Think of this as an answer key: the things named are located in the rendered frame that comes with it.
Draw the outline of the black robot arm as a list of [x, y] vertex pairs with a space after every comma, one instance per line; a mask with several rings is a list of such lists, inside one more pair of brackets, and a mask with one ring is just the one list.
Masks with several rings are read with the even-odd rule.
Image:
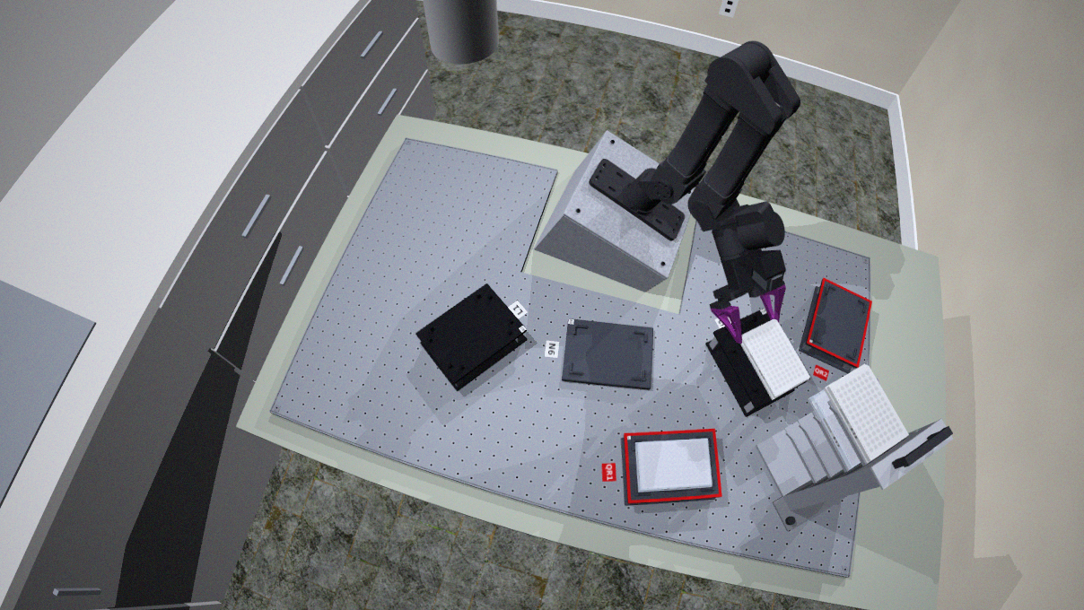
[[[780, 250], [760, 248], [780, 246], [785, 224], [770, 203], [739, 205], [737, 195], [767, 142], [780, 130], [778, 126], [800, 107], [800, 96], [777, 59], [759, 41], [714, 59], [704, 81], [702, 102], [676, 147], [657, 169], [645, 169], [635, 179], [614, 163], [601, 160], [589, 184], [668, 241], [676, 239], [685, 220], [672, 204], [695, 187], [687, 202], [692, 217], [702, 231], [712, 230], [720, 257], [740, 254], [722, 261], [730, 289], [759, 283], [772, 291], [780, 288], [785, 262]], [[728, 142], [705, 173], [705, 163], [737, 113]], [[744, 256], [746, 250], [751, 252]]]

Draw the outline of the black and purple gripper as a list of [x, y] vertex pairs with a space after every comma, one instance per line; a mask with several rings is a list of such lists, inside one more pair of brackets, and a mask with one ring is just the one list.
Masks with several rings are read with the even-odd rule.
[[[763, 289], [759, 285], [759, 283], [752, 283], [751, 285], [743, 289], [730, 289], [728, 285], [725, 285], [722, 288], [715, 289], [715, 291], [713, 291], [714, 298], [718, 300], [717, 302], [711, 303], [710, 308], [711, 312], [714, 315], [717, 315], [719, 321], [722, 322], [722, 324], [728, 328], [731, 337], [734, 338], [736, 343], [743, 343], [739, 307], [731, 306], [730, 301], [734, 301], [738, 297], [741, 297], [744, 293], [748, 293], [750, 298], [759, 297], [760, 296], [761, 301], [763, 302], [763, 306], [765, 306], [765, 309], [767, 311], [767, 317], [770, 317], [771, 321], [772, 319], [776, 319], [776, 321], [780, 323], [780, 306], [786, 289], [785, 281], [782, 281], [780, 288], [774, 289], [774, 291], [765, 291], [765, 289]], [[774, 295], [774, 311], [772, 308], [770, 295]], [[723, 313], [725, 315], [722, 315]]]

